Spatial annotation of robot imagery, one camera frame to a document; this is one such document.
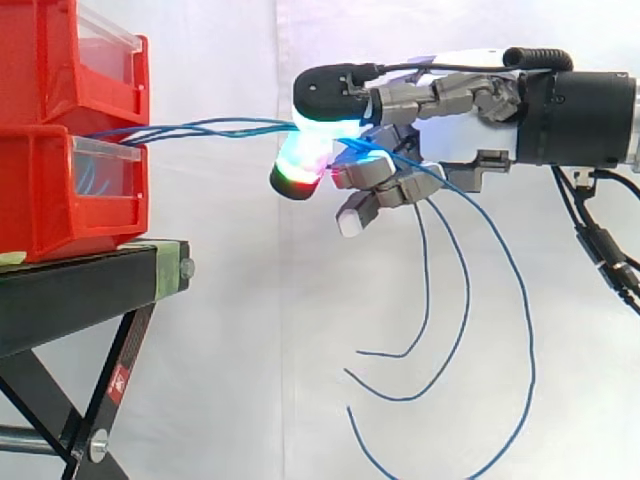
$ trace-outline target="green tape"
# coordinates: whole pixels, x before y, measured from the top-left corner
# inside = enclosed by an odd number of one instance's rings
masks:
[[[153,246],[156,254],[156,302],[178,293],[180,288],[180,242],[145,241],[138,246]]]
[[[0,267],[20,265],[27,259],[27,252],[9,252],[0,254]]]

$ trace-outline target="metal rod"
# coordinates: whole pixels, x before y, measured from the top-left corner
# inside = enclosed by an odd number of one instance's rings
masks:
[[[57,456],[42,436],[31,428],[0,426],[0,452]]]

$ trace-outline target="black cap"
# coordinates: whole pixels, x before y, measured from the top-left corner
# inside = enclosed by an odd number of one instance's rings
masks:
[[[309,199],[311,195],[313,195],[313,192],[316,191],[316,188],[318,188],[318,184],[320,183],[320,179],[312,184],[289,180],[282,174],[280,170],[278,170],[277,165],[273,166],[269,181],[271,182],[271,186],[276,192],[278,192],[283,197],[287,197],[291,200]]]

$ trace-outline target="red storage bin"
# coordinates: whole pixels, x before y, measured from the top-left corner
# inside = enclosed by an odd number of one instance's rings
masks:
[[[148,229],[145,147],[0,127],[0,264],[115,250]]]
[[[0,126],[149,124],[148,42],[76,0],[0,0]]]

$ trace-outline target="black table frame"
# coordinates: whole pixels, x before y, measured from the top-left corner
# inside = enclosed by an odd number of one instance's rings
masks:
[[[175,288],[163,291],[166,296],[186,290],[193,275],[188,243],[161,245],[169,245],[172,258],[163,258],[165,249],[155,242],[143,241],[105,255],[0,268],[0,391],[33,427],[0,426],[0,451],[57,456],[66,465],[63,480],[128,479],[100,437],[111,432],[162,298],[158,283],[179,276]],[[81,415],[32,349],[119,315],[120,327]]]

